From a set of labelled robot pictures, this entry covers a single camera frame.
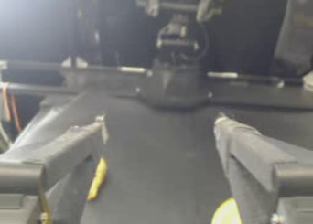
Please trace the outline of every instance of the gray plastic part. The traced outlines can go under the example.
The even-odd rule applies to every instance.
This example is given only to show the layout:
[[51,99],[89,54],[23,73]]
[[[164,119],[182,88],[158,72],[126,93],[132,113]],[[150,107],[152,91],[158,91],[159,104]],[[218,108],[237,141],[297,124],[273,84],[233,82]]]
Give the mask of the gray plastic part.
[[278,201],[282,224],[311,224],[313,197],[286,197]]
[[0,207],[12,205],[15,208],[0,208],[0,223],[35,224],[40,217],[40,202],[36,196],[0,195]]

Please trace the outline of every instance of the black bar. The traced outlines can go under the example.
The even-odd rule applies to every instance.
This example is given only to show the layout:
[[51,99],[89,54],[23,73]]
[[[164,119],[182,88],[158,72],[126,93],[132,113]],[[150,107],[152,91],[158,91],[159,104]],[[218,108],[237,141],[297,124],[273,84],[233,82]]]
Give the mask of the black bar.
[[[7,84],[0,82],[0,90],[4,89]],[[15,95],[35,95],[35,96],[47,96],[47,95],[75,95],[79,92],[69,90],[68,88],[41,86],[41,85],[28,85],[19,83],[9,83],[7,87],[7,92]]]
[[23,60],[3,60],[0,62],[0,70],[16,71],[49,71],[49,72],[101,72],[101,73],[127,73],[127,74],[146,74],[144,68],[127,67],[108,67],[100,65],[88,65],[87,68],[65,67],[59,63],[33,62]]

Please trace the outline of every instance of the black table surface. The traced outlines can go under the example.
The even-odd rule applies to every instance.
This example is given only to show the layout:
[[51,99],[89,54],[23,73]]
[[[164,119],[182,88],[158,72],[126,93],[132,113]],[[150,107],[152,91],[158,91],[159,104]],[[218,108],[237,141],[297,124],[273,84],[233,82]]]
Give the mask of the black table surface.
[[151,108],[100,92],[75,98],[71,107],[37,115],[16,144],[33,143],[105,113],[107,181],[85,206],[81,224],[206,224],[231,196],[221,170],[213,123],[219,112],[261,133],[313,148],[313,112],[207,106],[192,111]]

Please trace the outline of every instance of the yellow object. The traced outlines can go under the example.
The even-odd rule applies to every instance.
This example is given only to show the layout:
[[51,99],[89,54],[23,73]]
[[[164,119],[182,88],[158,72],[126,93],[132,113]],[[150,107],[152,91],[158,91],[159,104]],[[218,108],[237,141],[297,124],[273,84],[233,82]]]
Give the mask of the yellow object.
[[96,167],[95,171],[95,177],[92,180],[92,186],[88,194],[88,200],[93,200],[97,197],[97,192],[100,189],[100,186],[103,185],[104,179],[105,179],[105,174],[107,174],[107,162],[104,158],[100,159],[99,165]]
[[239,211],[235,199],[227,199],[213,216],[211,224],[241,224]]

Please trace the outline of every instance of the cable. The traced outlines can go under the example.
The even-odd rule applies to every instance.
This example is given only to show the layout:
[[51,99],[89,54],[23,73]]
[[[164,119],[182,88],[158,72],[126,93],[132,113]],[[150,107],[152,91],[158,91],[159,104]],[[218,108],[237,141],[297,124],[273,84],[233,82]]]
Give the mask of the cable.
[[15,95],[12,95],[11,100],[12,100],[12,111],[13,111],[13,118],[15,118],[15,126],[16,126],[17,132],[20,133],[21,132],[21,124],[20,124],[20,118],[19,118],[19,114],[17,114]]
[[5,105],[7,120],[11,122],[11,110],[9,110],[9,105],[8,105],[7,88],[8,88],[8,82],[5,83],[3,87],[3,98],[4,98],[4,105]]

